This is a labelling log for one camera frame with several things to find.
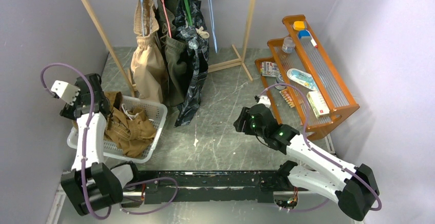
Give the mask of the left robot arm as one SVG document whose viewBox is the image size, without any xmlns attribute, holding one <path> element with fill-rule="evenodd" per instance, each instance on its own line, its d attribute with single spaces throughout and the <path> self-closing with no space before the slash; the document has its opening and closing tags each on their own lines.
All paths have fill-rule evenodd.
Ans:
<svg viewBox="0 0 435 224">
<path fill-rule="evenodd" d="M 61 177 L 61 186 L 80 216 L 110 209 L 122 202 L 124 187 L 135 191 L 142 184 L 134 162 L 112 168 L 103 163 L 104 133 L 111 111 L 101 82 L 99 74 L 91 73 L 78 77 L 74 85 L 54 85 L 73 96 L 60 115 L 77 123 L 78 143 L 71 171 Z"/>
</svg>

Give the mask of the brown shorts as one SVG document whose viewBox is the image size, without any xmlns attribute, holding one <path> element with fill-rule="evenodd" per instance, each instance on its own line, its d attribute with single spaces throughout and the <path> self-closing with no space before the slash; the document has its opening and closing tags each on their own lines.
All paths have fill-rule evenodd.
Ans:
<svg viewBox="0 0 435 224">
<path fill-rule="evenodd" d="M 109 91 L 111 114 L 104 133 L 104 139 L 115 143 L 127 157 L 139 157 L 152 143 L 157 130 L 142 107 L 124 108 L 121 92 Z"/>
</svg>

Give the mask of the light blue wire hanger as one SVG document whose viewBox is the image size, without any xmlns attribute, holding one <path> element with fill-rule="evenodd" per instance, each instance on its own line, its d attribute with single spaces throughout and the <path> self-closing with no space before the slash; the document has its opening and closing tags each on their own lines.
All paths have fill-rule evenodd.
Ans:
<svg viewBox="0 0 435 224">
<path fill-rule="evenodd" d="M 217 45 L 216 33 L 215 33 L 215 22 L 214 22 L 214 13 L 213 13 L 213 3 L 212 3 L 212 0 L 208 0 L 208 6 L 209 6 L 209 16 L 210 16 L 210 24 L 211 24 L 211 32 L 212 32 L 213 45 L 214 45 L 215 53 L 217 53 L 218 52 L 218 45 Z"/>
</svg>

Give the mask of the white plastic laundry basket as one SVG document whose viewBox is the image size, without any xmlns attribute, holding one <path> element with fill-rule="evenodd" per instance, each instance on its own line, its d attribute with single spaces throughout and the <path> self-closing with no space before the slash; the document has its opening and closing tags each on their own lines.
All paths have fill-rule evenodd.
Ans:
<svg viewBox="0 0 435 224">
<path fill-rule="evenodd" d="M 136 164 L 147 162 L 163 130 L 166 106 L 121 92 L 105 92 L 105 96 L 111 115 L 103 136 L 103 155 Z"/>
</svg>

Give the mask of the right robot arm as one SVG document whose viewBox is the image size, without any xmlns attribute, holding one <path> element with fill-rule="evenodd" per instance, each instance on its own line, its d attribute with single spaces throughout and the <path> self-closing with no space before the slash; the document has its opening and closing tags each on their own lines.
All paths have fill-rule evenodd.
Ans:
<svg viewBox="0 0 435 224">
<path fill-rule="evenodd" d="M 264 104 L 243 107 L 233 126 L 237 132 L 255 136 L 291 158 L 277 171 L 276 181 L 282 190 L 296 187 L 317 193 L 356 221 L 364 220 L 369 211 L 381 209 L 371 167 L 355 166 L 322 150 L 295 128 L 279 124 Z"/>
</svg>

